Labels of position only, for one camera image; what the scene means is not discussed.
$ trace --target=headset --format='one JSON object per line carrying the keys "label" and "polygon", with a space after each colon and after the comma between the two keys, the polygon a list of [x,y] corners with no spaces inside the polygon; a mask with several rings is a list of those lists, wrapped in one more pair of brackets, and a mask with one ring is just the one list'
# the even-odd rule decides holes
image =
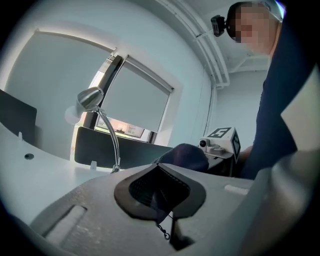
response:
{"label": "headset", "polygon": [[280,3],[278,3],[275,0],[268,0],[268,1],[241,1],[237,2],[229,8],[229,11],[227,13],[227,18],[225,21],[225,17],[216,15],[211,18],[211,25],[213,34],[216,37],[220,37],[225,30],[227,31],[228,35],[235,40],[237,43],[241,43],[241,38],[236,36],[236,32],[231,25],[230,21],[232,20],[233,16],[235,15],[236,10],[238,7],[240,7],[243,4],[263,4],[265,7],[268,8],[269,12],[277,18],[280,22],[283,20],[284,16],[284,6]]}

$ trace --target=curved metal lamp arm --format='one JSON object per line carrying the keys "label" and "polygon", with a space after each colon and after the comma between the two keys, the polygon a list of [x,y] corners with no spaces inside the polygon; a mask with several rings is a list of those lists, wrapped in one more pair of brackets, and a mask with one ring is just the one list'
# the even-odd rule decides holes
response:
{"label": "curved metal lamp arm", "polygon": [[107,115],[104,112],[104,110],[101,109],[100,107],[96,106],[96,109],[94,110],[94,112],[99,114],[99,116],[104,121],[105,125],[108,127],[110,135],[111,135],[111,139],[113,142],[115,165],[113,166],[111,173],[119,172],[120,171],[120,154],[119,154],[119,142],[118,142],[117,135],[116,135],[114,128],[112,127],[109,119],[107,118]]}

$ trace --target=dark round object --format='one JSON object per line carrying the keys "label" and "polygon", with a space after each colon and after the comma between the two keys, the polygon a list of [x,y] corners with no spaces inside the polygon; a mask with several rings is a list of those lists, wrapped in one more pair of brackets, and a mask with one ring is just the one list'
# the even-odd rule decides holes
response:
{"label": "dark round object", "polygon": [[207,142],[205,140],[201,140],[199,145],[204,148],[207,145]]}
{"label": "dark round object", "polygon": [[28,153],[28,154],[26,154],[25,156],[24,156],[24,158],[25,159],[27,159],[27,160],[31,160],[31,159],[34,159],[34,154],[31,154],[31,153]]}

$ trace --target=neck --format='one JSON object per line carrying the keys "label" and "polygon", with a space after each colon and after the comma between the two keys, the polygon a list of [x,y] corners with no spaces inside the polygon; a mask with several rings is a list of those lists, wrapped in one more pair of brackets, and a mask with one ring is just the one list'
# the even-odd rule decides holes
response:
{"label": "neck", "polygon": [[281,27],[282,27],[282,23],[279,22],[278,25],[277,25],[277,28],[276,28],[276,35],[275,35],[274,43],[273,43],[273,46],[272,46],[270,54],[269,54],[270,58],[272,58],[274,56],[274,52],[276,50],[276,47],[277,47],[277,44],[278,44],[278,40],[279,40]]}

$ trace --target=dark blue sleeve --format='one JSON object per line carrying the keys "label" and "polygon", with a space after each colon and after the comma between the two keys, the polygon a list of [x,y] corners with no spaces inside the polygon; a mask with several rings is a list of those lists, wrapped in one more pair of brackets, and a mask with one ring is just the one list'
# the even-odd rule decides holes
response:
{"label": "dark blue sleeve", "polygon": [[253,147],[240,178],[254,179],[259,170],[272,167],[280,158],[297,150],[281,113],[302,88],[316,63],[308,48],[311,35],[301,31],[299,20],[289,12],[283,20],[263,84]]}

